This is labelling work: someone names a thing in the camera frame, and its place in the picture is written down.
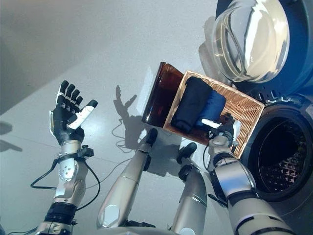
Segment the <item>left robot hand black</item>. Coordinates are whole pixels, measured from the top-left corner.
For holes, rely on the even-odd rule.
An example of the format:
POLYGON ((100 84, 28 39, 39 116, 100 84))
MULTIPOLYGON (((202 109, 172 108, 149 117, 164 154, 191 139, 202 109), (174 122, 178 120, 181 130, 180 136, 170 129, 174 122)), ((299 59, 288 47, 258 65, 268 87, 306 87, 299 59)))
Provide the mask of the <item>left robot hand black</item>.
POLYGON ((85 132, 81 125, 97 107, 98 102, 92 99, 80 108, 82 101, 80 91, 73 84, 66 80, 60 84, 55 108, 49 112, 50 132, 60 146, 69 141, 83 142, 85 132))

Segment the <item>right robot hand black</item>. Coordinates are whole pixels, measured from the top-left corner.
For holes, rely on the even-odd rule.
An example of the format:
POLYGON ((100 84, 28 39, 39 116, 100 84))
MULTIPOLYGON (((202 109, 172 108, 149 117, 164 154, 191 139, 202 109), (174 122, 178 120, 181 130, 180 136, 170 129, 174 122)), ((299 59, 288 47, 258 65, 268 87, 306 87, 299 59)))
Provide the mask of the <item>right robot hand black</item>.
POLYGON ((225 136, 228 139, 229 147, 238 146, 237 138, 239 136, 241 123, 236 120, 231 113, 222 116, 224 123, 216 122, 206 118, 201 119, 201 123, 208 128, 208 139, 213 139, 217 135, 225 136))

